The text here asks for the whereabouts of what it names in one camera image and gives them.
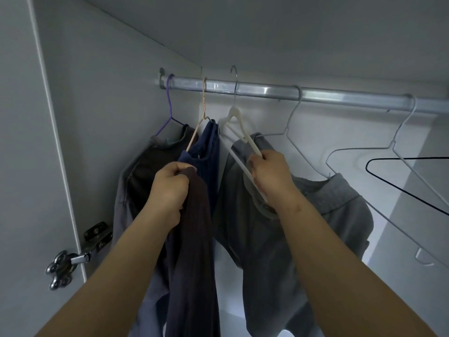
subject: closet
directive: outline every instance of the closet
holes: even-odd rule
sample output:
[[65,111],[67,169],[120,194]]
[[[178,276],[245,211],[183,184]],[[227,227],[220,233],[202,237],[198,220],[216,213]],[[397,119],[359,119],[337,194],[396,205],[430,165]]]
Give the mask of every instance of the closet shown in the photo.
[[[235,65],[240,83],[407,94],[411,111],[413,96],[448,97],[448,8],[447,0],[2,0],[0,235],[4,255],[17,256],[1,264],[8,276],[1,280],[0,335],[35,334],[107,253],[80,265],[65,289],[48,290],[45,268],[64,249],[79,253],[87,229],[112,223],[120,171],[167,120],[160,68],[165,78],[234,83]],[[201,93],[173,87],[170,97],[174,117],[195,127]],[[216,120],[234,103],[232,94],[205,97],[207,116]],[[263,134],[282,132],[298,103],[235,101],[247,130]],[[401,156],[449,156],[448,104],[411,116],[397,140]],[[288,135],[328,175],[333,150],[387,147],[409,111],[302,101]],[[161,136],[180,129],[169,123]],[[267,139],[294,175],[324,180],[285,137]],[[226,156],[221,149],[220,175]],[[329,163],[409,236],[372,211],[363,262],[437,335],[449,335],[449,218],[365,171],[370,159],[389,157],[386,150],[346,150]],[[449,199],[448,160],[410,163]],[[369,168],[448,210],[401,161]],[[218,244],[215,268],[222,336],[249,336],[243,273]]]

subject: hand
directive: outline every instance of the hand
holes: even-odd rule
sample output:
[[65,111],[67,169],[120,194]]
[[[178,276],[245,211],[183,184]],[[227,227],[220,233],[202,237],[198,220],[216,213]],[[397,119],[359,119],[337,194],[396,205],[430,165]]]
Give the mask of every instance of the hand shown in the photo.
[[156,217],[168,230],[179,223],[182,204],[188,194],[189,180],[180,171],[192,167],[190,164],[171,162],[156,173],[148,200],[141,213]]
[[253,167],[251,175],[257,188],[266,195],[268,204],[277,209],[294,199],[299,190],[291,179],[282,153],[274,150],[262,150],[261,153],[263,158],[252,154],[248,159]]

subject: navy blue garment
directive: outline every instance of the navy blue garment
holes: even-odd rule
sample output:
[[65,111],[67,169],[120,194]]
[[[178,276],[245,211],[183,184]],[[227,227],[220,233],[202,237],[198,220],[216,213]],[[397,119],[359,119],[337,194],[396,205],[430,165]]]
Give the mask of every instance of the navy blue garment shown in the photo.
[[211,119],[198,141],[190,147],[188,152],[184,150],[178,159],[178,162],[193,165],[198,170],[197,174],[206,183],[211,215],[217,202],[219,156],[218,124]]

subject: fabric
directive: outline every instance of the fabric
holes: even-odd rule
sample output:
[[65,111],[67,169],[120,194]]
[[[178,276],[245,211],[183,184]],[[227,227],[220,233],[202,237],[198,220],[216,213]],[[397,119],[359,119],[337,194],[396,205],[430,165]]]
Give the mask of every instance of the fabric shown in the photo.
[[[166,164],[178,160],[193,133],[192,128],[184,125],[178,141],[170,142],[156,136],[151,137],[143,152],[121,172],[115,199],[112,245],[115,245],[145,205],[156,172]],[[162,337],[169,298],[164,261],[165,250],[158,259],[154,276],[129,333],[130,337]]]
[[[272,146],[260,134],[252,135],[261,149]],[[246,162],[249,144],[237,141],[233,151]],[[373,230],[365,200],[341,174],[326,181],[292,176],[339,238],[361,258]],[[213,215],[214,237],[235,264],[243,269],[243,305],[246,327],[253,337],[274,337],[289,330],[295,337],[317,336],[317,327],[276,212],[264,204],[258,191],[229,156]]]
[[171,300],[166,337],[220,337],[212,247],[212,223],[205,182],[193,168],[179,225],[165,242]]
[[188,152],[183,151],[178,159],[179,162],[193,165],[205,181],[211,213],[217,201],[219,156],[218,124],[212,119],[207,123],[198,142],[192,145]]

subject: metal hinge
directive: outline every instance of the metal hinge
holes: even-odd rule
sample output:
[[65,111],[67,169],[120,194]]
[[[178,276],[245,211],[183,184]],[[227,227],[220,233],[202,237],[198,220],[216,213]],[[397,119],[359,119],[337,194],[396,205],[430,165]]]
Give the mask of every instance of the metal hinge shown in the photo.
[[105,222],[100,222],[84,232],[83,236],[81,254],[62,251],[48,265],[45,273],[53,277],[50,290],[64,288],[71,283],[76,266],[91,261],[112,240],[112,227]]

